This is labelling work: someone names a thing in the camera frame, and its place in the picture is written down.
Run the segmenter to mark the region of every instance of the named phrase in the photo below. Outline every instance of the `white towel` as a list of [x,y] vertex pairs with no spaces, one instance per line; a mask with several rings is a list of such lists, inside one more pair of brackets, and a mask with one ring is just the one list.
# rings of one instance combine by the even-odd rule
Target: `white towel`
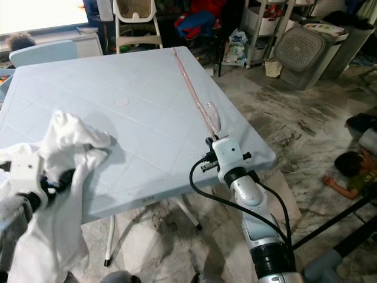
[[[51,207],[37,211],[18,241],[8,282],[54,283],[58,270],[76,274],[85,270],[88,249],[80,228],[82,186],[89,172],[107,157],[97,148],[110,143],[107,133],[89,128],[71,114],[57,112],[40,147],[17,144],[0,150],[0,161],[11,160],[19,153],[36,152],[44,159],[50,181],[57,181],[62,172],[76,168],[70,190],[57,196]],[[5,193],[16,193],[7,182],[0,192],[3,197]]]

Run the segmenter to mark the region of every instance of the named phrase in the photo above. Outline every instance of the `child's hair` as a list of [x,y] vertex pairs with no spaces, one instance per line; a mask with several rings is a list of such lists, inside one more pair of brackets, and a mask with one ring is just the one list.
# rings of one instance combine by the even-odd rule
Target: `child's hair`
[[346,177],[355,177],[361,169],[363,157],[357,152],[346,152],[335,159],[335,167]]
[[19,49],[34,46],[35,40],[33,40],[31,35],[29,35],[27,32],[19,32],[8,37],[6,39],[6,44],[8,44],[9,49],[11,52],[13,52]]

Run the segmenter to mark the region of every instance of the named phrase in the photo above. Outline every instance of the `round mark on table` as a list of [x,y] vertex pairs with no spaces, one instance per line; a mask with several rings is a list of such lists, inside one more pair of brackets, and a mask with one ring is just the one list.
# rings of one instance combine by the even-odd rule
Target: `round mark on table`
[[115,106],[117,106],[117,107],[124,107],[124,106],[127,106],[129,103],[130,102],[127,98],[118,98],[114,102]]

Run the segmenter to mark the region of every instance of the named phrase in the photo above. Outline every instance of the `light blue chair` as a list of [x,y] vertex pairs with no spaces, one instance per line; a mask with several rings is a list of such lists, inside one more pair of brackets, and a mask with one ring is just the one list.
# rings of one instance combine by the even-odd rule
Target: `light blue chair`
[[76,43],[71,40],[38,44],[10,53],[9,60],[17,68],[20,66],[64,61],[77,58]]

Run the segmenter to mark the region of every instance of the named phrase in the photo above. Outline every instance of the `black pole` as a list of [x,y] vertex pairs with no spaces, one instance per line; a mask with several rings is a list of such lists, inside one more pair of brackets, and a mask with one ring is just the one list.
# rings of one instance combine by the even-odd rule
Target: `black pole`
[[377,216],[373,217],[371,220],[345,238],[342,242],[334,246],[334,250],[336,250],[342,258],[344,258],[359,245],[364,243],[376,231]]
[[312,233],[308,234],[307,236],[305,236],[304,238],[302,238],[301,240],[299,240],[297,243],[295,243],[293,246],[292,246],[292,249],[295,250],[297,248],[299,248],[300,246],[302,246],[304,243],[306,243],[307,241],[313,239],[315,236],[317,236],[318,234],[322,233],[324,230],[326,230],[327,228],[331,227],[332,225],[334,225],[336,222],[339,222],[340,220],[342,220],[344,217],[346,217],[348,214],[358,210],[359,208],[363,207],[364,205],[366,205],[367,203],[369,203],[371,201],[372,197],[371,196],[366,196],[364,198],[362,198],[361,200],[359,200],[358,202],[356,202],[354,205],[350,206],[349,208],[347,208],[346,210],[344,210],[343,212],[341,212],[340,214],[336,215],[334,218],[332,218],[331,220],[327,221],[325,224],[323,224],[321,227],[317,228],[316,230],[314,230]]

